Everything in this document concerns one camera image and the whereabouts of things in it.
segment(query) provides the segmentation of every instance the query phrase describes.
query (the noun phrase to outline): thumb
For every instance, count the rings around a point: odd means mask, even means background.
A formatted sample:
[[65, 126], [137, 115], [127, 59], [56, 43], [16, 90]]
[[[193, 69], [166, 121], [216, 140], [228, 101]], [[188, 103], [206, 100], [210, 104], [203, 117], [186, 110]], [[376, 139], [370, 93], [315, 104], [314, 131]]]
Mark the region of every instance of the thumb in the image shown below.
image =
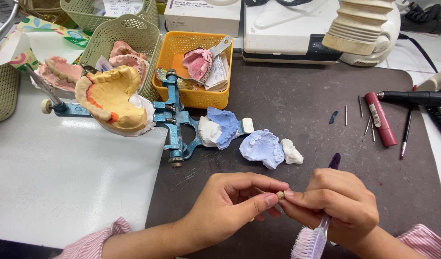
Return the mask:
[[266, 209], [270, 209], [278, 203], [278, 196], [274, 193], [256, 195], [242, 203], [233, 205], [237, 216], [241, 221], [248, 222]]

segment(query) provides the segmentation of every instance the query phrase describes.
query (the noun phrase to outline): dental handpiece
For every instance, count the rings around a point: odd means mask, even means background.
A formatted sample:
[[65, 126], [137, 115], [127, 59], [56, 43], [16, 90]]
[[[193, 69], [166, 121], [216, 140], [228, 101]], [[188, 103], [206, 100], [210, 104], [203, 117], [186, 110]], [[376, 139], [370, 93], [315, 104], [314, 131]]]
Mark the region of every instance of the dental handpiece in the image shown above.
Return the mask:
[[441, 92], [390, 92], [384, 91], [377, 94], [379, 100], [391, 102], [406, 102], [423, 106], [441, 107]]

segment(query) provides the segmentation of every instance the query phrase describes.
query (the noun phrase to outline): sticker label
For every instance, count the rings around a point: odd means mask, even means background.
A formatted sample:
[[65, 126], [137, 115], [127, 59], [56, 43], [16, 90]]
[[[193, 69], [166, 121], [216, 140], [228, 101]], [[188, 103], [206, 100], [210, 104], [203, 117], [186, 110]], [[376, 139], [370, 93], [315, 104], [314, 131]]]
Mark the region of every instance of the sticker label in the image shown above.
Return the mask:
[[369, 110], [372, 114], [372, 118], [374, 119], [374, 124], [376, 125], [376, 127], [380, 127], [382, 124], [380, 122], [379, 115], [377, 114], [376, 106], [373, 102], [369, 103]]

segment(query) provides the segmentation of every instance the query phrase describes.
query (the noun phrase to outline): ribbed white cylinder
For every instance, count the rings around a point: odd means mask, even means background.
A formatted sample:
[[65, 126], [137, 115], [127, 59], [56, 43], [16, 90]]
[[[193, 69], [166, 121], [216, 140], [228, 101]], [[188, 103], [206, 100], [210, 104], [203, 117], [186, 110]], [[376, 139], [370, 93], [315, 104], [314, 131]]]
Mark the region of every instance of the ribbed white cylinder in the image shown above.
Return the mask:
[[394, 0], [341, 0], [323, 45], [345, 53], [370, 55]]

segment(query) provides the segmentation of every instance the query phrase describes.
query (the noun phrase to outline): dark work mat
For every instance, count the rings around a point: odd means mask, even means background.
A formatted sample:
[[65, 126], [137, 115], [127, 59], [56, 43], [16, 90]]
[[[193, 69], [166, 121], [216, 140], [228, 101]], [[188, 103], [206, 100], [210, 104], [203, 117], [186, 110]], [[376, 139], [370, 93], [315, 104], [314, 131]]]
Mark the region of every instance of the dark work mat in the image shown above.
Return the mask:
[[[201, 147], [180, 169], [167, 163], [164, 151], [148, 210], [146, 228], [182, 218], [192, 208], [213, 173], [255, 172], [288, 182], [304, 191], [313, 169], [328, 166], [334, 153], [341, 154], [340, 170], [358, 176], [377, 198], [380, 224], [393, 236], [424, 224], [441, 236], [441, 184], [428, 135], [419, 109], [415, 109], [403, 161], [399, 160], [407, 107], [382, 102], [398, 145], [386, 148], [376, 131], [364, 135], [370, 113], [358, 95], [383, 90], [410, 91], [412, 79], [405, 71], [361, 68], [346, 64], [292, 65], [245, 62], [234, 56], [229, 105], [225, 110], [238, 119], [250, 117], [254, 129], [269, 129], [280, 139], [291, 139], [304, 156], [301, 165], [281, 163], [269, 170], [262, 162], [247, 161], [239, 151], [242, 138], [227, 149]], [[348, 106], [348, 126], [344, 106]], [[329, 119], [339, 111], [333, 124]], [[194, 119], [205, 110], [189, 109]], [[194, 133], [183, 129], [189, 143]], [[191, 259], [288, 259], [302, 225], [284, 213], [265, 215], [265, 221], [246, 224], [231, 238], [186, 255]], [[342, 247], [326, 246], [322, 258], [357, 258]]]

